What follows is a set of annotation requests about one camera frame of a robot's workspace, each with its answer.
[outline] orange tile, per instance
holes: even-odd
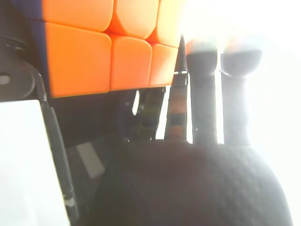
[[[156,27],[159,0],[115,0],[109,31],[146,39]]]
[[[157,26],[147,39],[150,43],[160,43],[179,47],[181,40],[181,19],[186,0],[160,0]]]
[[[103,32],[111,21],[114,0],[41,0],[46,22]]]
[[[151,69],[151,45],[145,40],[110,35],[111,90],[146,88]]]
[[[178,49],[161,44],[152,44],[150,87],[171,85]]]
[[[105,33],[46,23],[50,91],[53,97],[108,92],[111,40]]]

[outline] white surface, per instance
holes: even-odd
[[[91,179],[104,173],[103,164],[90,142],[77,145],[76,148]]]
[[[0,225],[70,225],[37,100],[0,103]]]

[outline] orange cube face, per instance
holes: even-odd
[[[145,40],[110,35],[111,90],[148,87],[152,49]]]
[[[150,43],[179,47],[184,5],[185,0],[160,0],[157,27],[148,38]]]
[[[159,0],[115,0],[109,30],[146,39],[156,27]]]
[[[46,23],[50,92],[53,97],[108,92],[111,40],[105,33]]]
[[[110,24],[113,5],[114,0],[42,0],[43,19],[103,32]]]
[[[152,45],[149,87],[171,85],[178,49],[161,44]]]

